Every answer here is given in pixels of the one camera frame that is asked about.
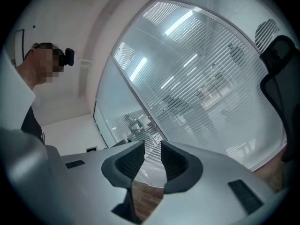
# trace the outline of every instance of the floor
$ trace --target floor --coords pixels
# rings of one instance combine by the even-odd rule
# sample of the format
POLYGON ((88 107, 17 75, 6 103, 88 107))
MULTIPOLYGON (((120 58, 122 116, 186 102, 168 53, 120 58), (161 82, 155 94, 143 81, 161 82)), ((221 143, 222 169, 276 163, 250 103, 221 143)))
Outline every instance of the floor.
MULTIPOLYGON (((256 176, 264 180, 275 192, 283 188, 283 162, 281 156, 284 150, 279 152, 266 165, 254 172, 256 176)), ((163 199, 162 188, 151 187, 145 183, 134 181, 132 184, 133 200, 136 215, 144 221, 163 199)))

